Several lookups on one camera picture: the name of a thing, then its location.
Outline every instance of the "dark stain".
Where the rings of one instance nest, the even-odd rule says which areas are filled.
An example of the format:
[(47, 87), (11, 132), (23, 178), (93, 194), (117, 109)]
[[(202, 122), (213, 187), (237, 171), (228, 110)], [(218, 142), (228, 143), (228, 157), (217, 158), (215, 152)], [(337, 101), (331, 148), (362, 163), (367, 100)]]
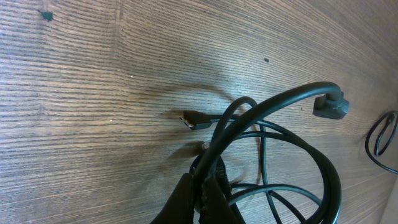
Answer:
[(38, 12), (41, 13), (43, 19), (45, 19), (46, 21), (51, 21), (52, 20), (52, 12), (42, 12), (42, 11), (39, 11), (39, 10), (38, 10)]

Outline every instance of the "cable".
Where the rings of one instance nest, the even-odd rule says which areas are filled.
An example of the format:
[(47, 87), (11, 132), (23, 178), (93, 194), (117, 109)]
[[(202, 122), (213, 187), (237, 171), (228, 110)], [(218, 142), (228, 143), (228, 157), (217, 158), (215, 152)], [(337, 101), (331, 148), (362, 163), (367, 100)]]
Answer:
[[(382, 130), (380, 131), (379, 135), (376, 138), (376, 143), (374, 145), (374, 155), (375, 156), (381, 156), (387, 149), (387, 147), (390, 145), (390, 143), (392, 142), (392, 139), (394, 138), (394, 135), (397, 131), (397, 125), (398, 125), (398, 111), (390, 111), (386, 114), (384, 114), (378, 121), (376, 121), (376, 123), (374, 123), (374, 125), (372, 126), (372, 128), (370, 129), (370, 131), (368, 132), (368, 135), (366, 136), (366, 140), (365, 140), (365, 151), (366, 154), (369, 156), (369, 158), (371, 158), (371, 160), (377, 164), (379, 167), (382, 167), (385, 170), (388, 170), (394, 174), (398, 174), (398, 170), (394, 170), (391, 169), (390, 167), (380, 163), (379, 161), (377, 161), (377, 159), (371, 154), (371, 151), (369, 150), (369, 140), (374, 132), (374, 130), (380, 125), (380, 123), (385, 119), (386, 119), (386, 124), (384, 125), (384, 127), (382, 128)], [(384, 145), (384, 147), (379, 150), (380, 148), (380, 142), (381, 139), (383, 138), (383, 134), (386, 131), (386, 129), (390, 126), (390, 124), (393, 123), (394, 119), (396, 120), (396, 123), (392, 129), (391, 135), (389, 137), (389, 139), (387, 140), (386, 144)]]
[[(263, 185), (257, 187), (251, 187), (250, 189), (243, 190), (232, 195), (229, 198), (229, 204), (234, 205), (238, 200), (247, 197), (252, 194), (256, 194), (257, 192), (267, 192), (268, 196), (277, 195), (275, 198), (280, 200), (283, 204), (287, 205), (287, 207), (298, 217), (301, 222), (304, 223), (335, 223), (340, 212), (341, 207), (341, 185), (340, 179), (338, 177), (336, 169), (333, 167), (333, 164), (325, 157), (321, 152), (316, 150), (314, 147), (307, 144), (303, 139), (299, 138), (294, 133), (289, 130), (278, 126), (274, 123), (270, 123), (268, 121), (264, 121), (263, 118), (267, 115), (282, 109), (292, 103), (298, 102), (305, 98), (326, 94), (321, 99), (315, 102), (314, 105), (314, 114), (322, 117), (330, 117), (335, 119), (341, 119), (346, 112), (348, 111), (348, 102), (343, 99), (343, 93), (341, 92), (338, 85), (330, 82), (318, 82), (311, 83), (308, 85), (300, 86), (286, 92), (283, 92), (279, 95), (276, 95), (272, 98), (269, 98), (266, 101), (263, 101), (260, 104), (256, 104), (254, 100), (251, 98), (240, 98), (237, 101), (234, 101), (233, 104), (228, 107), (225, 113), (220, 115), (213, 116), (201, 116), (201, 120), (203, 120), (206, 124), (203, 126), (201, 122), (192, 122), (185, 115), (181, 118), (187, 126), (191, 129), (195, 129), (196, 127), (209, 127), (213, 122), (219, 122), (215, 132), (213, 133), (213, 137), (211, 140), (211, 144), (209, 149), (205, 151), (199, 160), (198, 165), (196, 166), (194, 173), (194, 181), (197, 183), (197, 186), (200, 188), (205, 186), (201, 183), (206, 182), (209, 176), (215, 175), (215, 164), (220, 157), (221, 153), (234, 141), (241, 138), (249, 138), (249, 137), (260, 137), (261, 141), (261, 158), (260, 158), (260, 167), (262, 173)], [(234, 116), (235, 110), (242, 105), (243, 103), (249, 103), (252, 108), (242, 114), (241, 116)], [(258, 124), (260, 125), (259, 132), (246, 132), (247, 128), (250, 126)], [(264, 131), (264, 127), (272, 128), (281, 134), (277, 133), (267, 133)], [(313, 194), (309, 194), (307, 191), (300, 189), (294, 186), (288, 185), (272, 185), (267, 184), (267, 176), (266, 176), (266, 166), (265, 166), (265, 139), (266, 138), (274, 138), (282, 141), (287, 141), (289, 143), (295, 144), (298, 147), (306, 150), (317, 163), (320, 173), (323, 179), (323, 200), (320, 202), (319, 208), (316, 212), (308, 219), (303, 221), (303, 216), (297, 211), (297, 209), (292, 209), (293, 206), (286, 201), (279, 194), (273, 194), (272, 190), (292, 190), (298, 192), (300, 194), (306, 195), (308, 197), (313, 197)], [(279, 217), (272, 210), (275, 219), (278, 223), (280, 220), (276, 217)]]

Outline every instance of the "black plug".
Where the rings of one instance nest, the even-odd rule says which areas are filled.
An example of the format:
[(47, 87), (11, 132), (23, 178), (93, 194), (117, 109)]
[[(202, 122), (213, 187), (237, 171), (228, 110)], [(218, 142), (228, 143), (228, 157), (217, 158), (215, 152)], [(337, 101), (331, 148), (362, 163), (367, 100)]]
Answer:
[(349, 102), (344, 99), (344, 93), (341, 92), (337, 100), (328, 99), (327, 94), (315, 98), (312, 113), (322, 118), (343, 119), (348, 110)]
[(191, 130), (206, 129), (212, 124), (210, 116), (197, 111), (184, 111), (180, 119)]

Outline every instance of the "wooden table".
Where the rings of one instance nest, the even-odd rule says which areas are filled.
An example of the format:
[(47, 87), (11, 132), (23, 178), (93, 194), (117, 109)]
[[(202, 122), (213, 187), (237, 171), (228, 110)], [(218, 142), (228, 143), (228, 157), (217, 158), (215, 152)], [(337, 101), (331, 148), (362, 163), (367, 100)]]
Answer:
[[(332, 161), (339, 223), (380, 220), (396, 177), (367, 158), (364, 135), (397, 109), (397, 1), (2, 0), (0, 18), (0, 223), (149, 223), (214, 128), (190, 131), (181, 110), (222, 113), (317, 81), (344, 91), (344, 119), (314, 117), (313, 98), (267, 119)], [(256, 144), (223, 154), (231, 180), (258, 181)], [(267, 148), (270, 183), (322, 196), (309, 155)], [(281, 194), (307, 218), (317, 208)], [(238, 206), (247, 223), (274, 222), (265, 195)]]

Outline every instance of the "wooden floor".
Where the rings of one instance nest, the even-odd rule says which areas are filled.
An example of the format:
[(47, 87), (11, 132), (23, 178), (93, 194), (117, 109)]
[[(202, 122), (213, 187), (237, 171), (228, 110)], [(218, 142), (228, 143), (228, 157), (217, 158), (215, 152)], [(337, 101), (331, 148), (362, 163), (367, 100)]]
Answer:
[[(378, 223), (396, 177), (366, 157), (364, 135), (398, 107), (397, 21), (395, 0), (0, 1), (0, 223), (149, 223), (214, 128), (190, 131), (180, 110), (222, 113), (317, 81), (344, 91), (344, 119), (314, 117), (313, 98), (267, 119), (335, 165), (339, 223)], [(322, 196), (310, 156), (267, 147), (271, 183)], [(256, 141), (223, 158), (231, 180), (257, 181)], [(317, 208), (282, 195), (307, 218)], [(238, 206), (274, 223), (264, 195)]]

